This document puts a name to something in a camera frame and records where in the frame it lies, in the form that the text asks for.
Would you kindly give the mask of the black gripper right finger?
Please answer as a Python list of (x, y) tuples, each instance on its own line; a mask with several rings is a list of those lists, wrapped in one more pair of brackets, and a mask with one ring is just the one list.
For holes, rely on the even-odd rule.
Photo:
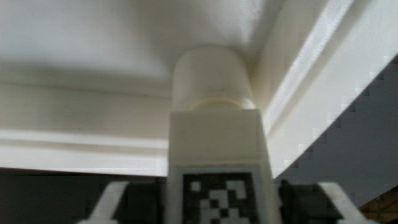
[(283, 180), (280, 198), (283, 224), (379, 224), (365, 217), (335, 182), (297, 184)]

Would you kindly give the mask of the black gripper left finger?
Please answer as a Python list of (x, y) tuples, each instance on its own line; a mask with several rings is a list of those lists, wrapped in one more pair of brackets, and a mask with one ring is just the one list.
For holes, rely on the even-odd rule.
[(164, 184), (113, 181), (77, 224), (164, 224)]

